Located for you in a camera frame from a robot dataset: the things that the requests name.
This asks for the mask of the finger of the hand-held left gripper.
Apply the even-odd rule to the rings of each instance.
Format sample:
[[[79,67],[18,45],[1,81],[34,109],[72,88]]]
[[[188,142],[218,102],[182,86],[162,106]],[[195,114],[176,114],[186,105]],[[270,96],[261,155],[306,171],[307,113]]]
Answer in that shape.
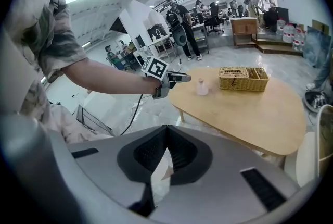
[[[191,75],[180,72],[169,71],[169,85],[176,85],[177,83],[189,82],[189,81],[191,81]]]

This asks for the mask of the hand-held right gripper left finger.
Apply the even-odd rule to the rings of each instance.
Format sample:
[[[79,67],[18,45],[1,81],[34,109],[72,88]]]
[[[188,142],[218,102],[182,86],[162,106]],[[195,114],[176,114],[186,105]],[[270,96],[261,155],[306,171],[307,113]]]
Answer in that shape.
[[[74,159],[109,198],[141,216],[155,209],[151,176],[166,150],[167,126],[69,145]]]

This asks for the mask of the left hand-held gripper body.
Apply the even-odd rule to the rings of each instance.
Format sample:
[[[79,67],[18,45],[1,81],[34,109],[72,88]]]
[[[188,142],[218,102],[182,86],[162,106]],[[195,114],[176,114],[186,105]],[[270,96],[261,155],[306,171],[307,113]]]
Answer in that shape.
[[[160,86],[156,89],[153,99],[165,98],[170,89],[182,81],[182,74],[169,71],[169,64],[154,56],[147,56],[141,71],[147,76],[157,79]]]

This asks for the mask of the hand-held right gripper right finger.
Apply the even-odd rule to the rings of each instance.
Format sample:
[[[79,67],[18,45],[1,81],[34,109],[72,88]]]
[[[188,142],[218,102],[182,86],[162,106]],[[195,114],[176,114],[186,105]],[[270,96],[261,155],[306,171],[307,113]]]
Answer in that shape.
[[[174,172],[157,221],[250,221],[298,190],[282,170],[229,139],[168,126],[164,143]]]

